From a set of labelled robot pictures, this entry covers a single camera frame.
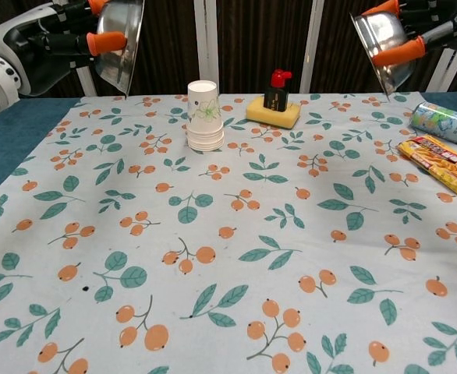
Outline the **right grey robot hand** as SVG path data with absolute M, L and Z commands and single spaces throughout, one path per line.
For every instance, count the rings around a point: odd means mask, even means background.
M 375 66 L 411 62 L 439 47 L 457 51 L 457 1 L 386 1 L 363 14 L 376 12 L 394 14 L 408 41 L 378 52 L 371 59 Z

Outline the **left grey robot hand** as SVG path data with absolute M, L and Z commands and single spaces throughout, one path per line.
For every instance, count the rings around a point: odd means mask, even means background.
M 97 32 L 105 1 L 54 2 L 0 24 L 0 57 L 19 75 L 19 92 L 36 97 L 99 55 L 120 51 L 122 31 Z

